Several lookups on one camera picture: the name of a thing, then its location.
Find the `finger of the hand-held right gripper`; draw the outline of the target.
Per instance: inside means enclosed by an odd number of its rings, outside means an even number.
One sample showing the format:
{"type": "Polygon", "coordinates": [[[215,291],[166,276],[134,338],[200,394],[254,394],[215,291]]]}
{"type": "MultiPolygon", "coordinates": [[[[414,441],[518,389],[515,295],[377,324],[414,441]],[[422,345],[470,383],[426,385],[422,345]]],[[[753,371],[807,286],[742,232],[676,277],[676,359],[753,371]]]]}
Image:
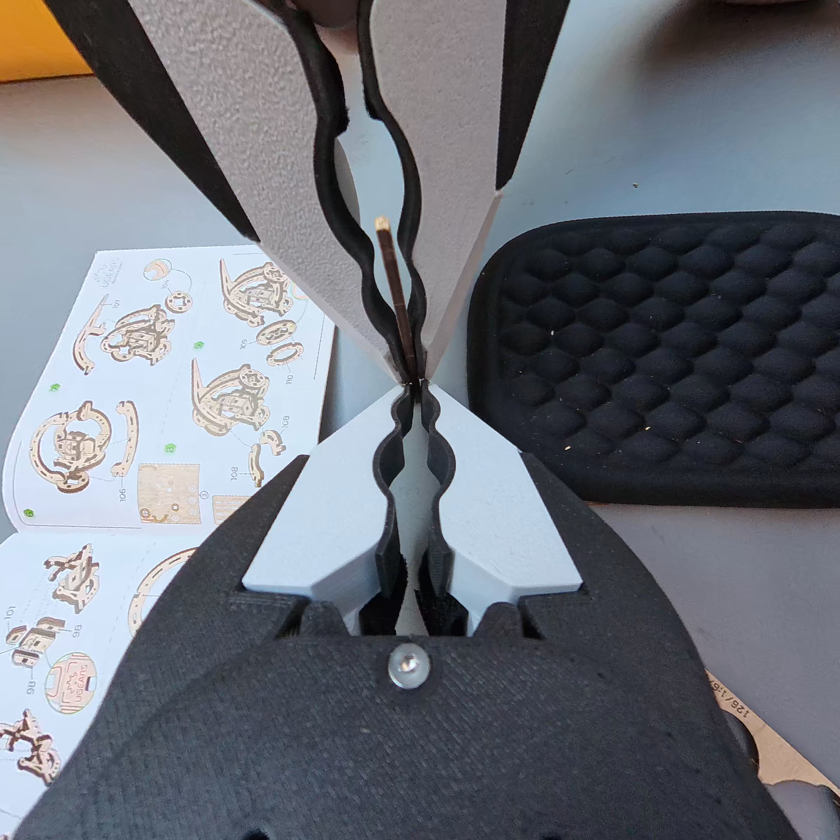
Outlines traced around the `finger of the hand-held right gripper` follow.
{"type": "Polygon", "coordinates": [[[260,247],[396,381],[396,317],[375,249],[336,170],[343,81],[311,17],[290,2],[130,3],[260,247]]]}
{"type": "Polygon", "coordinates": [[[365,91],[404,176],[397,242],[418,363],[451,340],[496,215],[504,1],[360,2],[365,91]]]}

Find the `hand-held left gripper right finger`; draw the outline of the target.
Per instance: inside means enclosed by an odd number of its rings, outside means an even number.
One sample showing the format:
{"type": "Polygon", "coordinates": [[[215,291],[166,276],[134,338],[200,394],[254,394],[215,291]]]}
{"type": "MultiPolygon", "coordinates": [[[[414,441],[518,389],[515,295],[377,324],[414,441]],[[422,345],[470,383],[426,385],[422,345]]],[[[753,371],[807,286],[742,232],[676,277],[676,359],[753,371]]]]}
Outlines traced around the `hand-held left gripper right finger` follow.
{"type": "Polygon", "coordinates": [[[583,583],[520,450],[437,385],[424,384],[427,466],[439,483],[427,570],[477,630],[487,609],[583,583]]]}

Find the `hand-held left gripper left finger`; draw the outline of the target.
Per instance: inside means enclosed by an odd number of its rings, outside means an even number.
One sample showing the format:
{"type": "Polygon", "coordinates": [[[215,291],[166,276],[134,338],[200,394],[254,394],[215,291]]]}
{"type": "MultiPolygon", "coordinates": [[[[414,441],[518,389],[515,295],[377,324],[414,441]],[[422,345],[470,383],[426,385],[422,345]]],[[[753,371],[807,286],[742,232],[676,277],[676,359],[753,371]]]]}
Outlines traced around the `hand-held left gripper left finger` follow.
{"type": "Polygon", "coordinates": [[[319,444],[248,568],[253,592],[335,605],[352,634],[392,634],[407,572],[391,492],[413,397],[397,386],[319,444]]]}

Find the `wooden stick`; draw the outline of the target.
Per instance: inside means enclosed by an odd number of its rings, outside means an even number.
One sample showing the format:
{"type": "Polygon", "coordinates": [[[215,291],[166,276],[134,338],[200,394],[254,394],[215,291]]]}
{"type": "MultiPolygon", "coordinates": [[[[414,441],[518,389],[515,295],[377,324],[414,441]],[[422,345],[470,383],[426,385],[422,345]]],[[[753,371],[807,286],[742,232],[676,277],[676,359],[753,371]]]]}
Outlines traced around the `wooden stick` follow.
{"type": "Polygon", "coordinates": [[[412,386],[417,383],[417,357],[414,348],[411,324],[406,309],[403,283],[396,258],[391,223],[388,217],[378,216],[374,221],[374,230],[379,242],[385,277],[392,295],[400,343],[405,359],[407,381],[412,386]]]}

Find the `yellow chair seat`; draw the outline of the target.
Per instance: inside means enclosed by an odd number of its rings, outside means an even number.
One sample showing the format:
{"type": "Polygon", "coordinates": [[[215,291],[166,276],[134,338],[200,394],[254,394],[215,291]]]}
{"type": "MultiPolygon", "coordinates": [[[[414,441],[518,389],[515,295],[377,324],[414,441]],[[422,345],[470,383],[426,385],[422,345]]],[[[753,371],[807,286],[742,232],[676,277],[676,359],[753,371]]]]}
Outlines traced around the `yellow chair seat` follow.
{"type": "Polygon", "coordinates": [[[43,1],[1,1],[1,82],[90,76],[43,1]]]}

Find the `white instruction booklet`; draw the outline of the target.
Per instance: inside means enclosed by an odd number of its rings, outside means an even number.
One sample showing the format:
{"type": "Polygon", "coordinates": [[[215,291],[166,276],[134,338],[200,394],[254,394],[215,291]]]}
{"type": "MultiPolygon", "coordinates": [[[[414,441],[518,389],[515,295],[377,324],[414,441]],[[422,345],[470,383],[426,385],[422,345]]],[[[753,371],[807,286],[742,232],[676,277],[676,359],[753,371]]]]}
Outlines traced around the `white instruction booklet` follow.
{"type": "Polygon", "coordinates": [[[195,548],[319,441],[334,333],[254,246],[95,255],[3,466],[2,838],[195,548]]]}

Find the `black honeycomb pad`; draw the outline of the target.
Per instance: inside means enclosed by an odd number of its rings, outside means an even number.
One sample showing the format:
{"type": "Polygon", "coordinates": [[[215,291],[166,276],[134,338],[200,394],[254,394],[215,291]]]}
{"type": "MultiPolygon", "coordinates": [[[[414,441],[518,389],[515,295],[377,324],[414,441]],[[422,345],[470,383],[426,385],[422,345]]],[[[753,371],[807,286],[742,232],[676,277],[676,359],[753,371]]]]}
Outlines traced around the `black honeycomb pad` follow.
{"type": "Polygon", "coordinates": [[[837,508],[839,222],[535,228],[480,272],[469,407],[587,501],[837,508]]]}

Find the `punched wooden part sheet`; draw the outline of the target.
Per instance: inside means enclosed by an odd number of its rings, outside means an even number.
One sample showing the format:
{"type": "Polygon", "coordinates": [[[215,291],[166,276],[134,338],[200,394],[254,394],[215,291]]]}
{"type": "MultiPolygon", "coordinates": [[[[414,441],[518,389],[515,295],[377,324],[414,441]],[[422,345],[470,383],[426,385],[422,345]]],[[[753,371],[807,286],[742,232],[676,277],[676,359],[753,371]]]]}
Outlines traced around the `punched wooden part sheet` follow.
{"type": "Polygon", "coordinates": [[[710,687],[753,770],[800,838],[839,838],[839,789],[712,673],[710,687]]]}

